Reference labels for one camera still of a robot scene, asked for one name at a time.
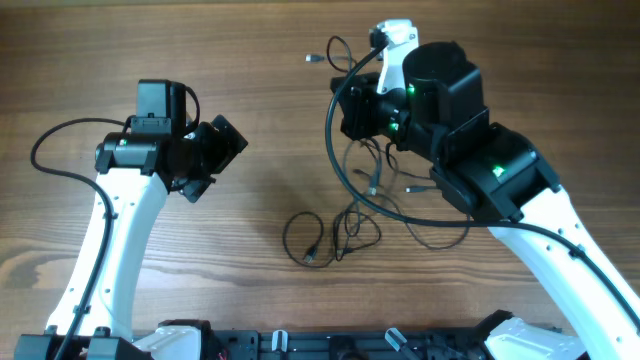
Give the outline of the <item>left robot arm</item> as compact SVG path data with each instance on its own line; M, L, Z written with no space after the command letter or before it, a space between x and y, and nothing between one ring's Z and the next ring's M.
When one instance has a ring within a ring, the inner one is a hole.
M195 203L247 140L223 116L190 117L195 92L180 82L146 79L135 114L96 147L95 179L37 170L89 185L90 222L64 295L40 335L19 337L17 359L219 359L223 348L203 320L168 320L140 339L133 303L153 225L168 196Z

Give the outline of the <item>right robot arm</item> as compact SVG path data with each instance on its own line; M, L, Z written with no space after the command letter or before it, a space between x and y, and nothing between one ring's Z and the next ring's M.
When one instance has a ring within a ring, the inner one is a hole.
M331 110L353 140L386 136L431 163L443 198L533 273L593 359L639 355L639 298L579 219L556 172L523 135L489 119L479 68L454 42L400 58L400 83L373 88L356 66L331 81Z

